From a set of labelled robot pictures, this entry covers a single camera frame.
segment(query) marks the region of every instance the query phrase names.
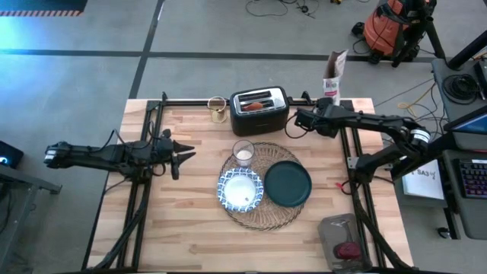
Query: keyboard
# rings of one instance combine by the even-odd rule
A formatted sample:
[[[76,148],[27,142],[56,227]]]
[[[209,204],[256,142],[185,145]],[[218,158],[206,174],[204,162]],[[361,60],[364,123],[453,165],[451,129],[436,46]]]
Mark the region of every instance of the keyboard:
[[[459,160],[457,168],[463,196],[487,199],[487,160]]]

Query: paper sheet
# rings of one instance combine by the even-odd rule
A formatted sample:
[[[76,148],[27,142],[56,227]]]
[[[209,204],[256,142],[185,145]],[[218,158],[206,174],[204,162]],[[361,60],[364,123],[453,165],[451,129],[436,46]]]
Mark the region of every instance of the paper sheet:
[[[404,194],[444,199],[438,162],[431,161],[403,177]]]

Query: toaster slot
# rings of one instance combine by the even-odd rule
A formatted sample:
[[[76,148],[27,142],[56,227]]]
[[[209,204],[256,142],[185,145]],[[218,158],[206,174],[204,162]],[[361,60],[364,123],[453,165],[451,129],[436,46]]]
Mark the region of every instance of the toaster slot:
[[[242,112],[248,112],[248,111],[256,110],[254,108],[247,109],[248,106],[250,106],[251,104],[255,104],[255,103],[262,104],[262,107],[258,110],[265,110],[268,107],[274,107],[274,101],[273,100],[261,100],[261,101],[257,101],[257,102],[241,104],[240,105],[241,111]]]
[[[271,92],[270,91],[263,91],[263,92],[257,92],[254,94],[243,94],[243,95],[238,95],[238,100],[240,102],[246,102],[250,100],[261,100],[261,99],[266,99],[271,97]]]

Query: plate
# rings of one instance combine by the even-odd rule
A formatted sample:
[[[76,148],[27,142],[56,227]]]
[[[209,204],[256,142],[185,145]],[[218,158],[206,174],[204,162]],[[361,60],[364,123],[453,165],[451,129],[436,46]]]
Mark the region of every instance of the plate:
[[[259,205],[263,195],[259,175],[249,168],[230,169],[218,180],[218,200],[227,210],[250,212]]]
[[[273,164],[266,173],[267,196],[276,204],[295,207],[306,202],[311,193],[311,177],[304,167],[293,161]]]

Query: glass cup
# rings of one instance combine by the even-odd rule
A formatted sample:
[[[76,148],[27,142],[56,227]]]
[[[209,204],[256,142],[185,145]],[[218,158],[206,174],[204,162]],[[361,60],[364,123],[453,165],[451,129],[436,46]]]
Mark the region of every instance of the glass cup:
[[[253,153],[255,152],[252,142],[240,140],[235,143],[233,151],[234,157],[241,167],[248,167],[252,164]]]

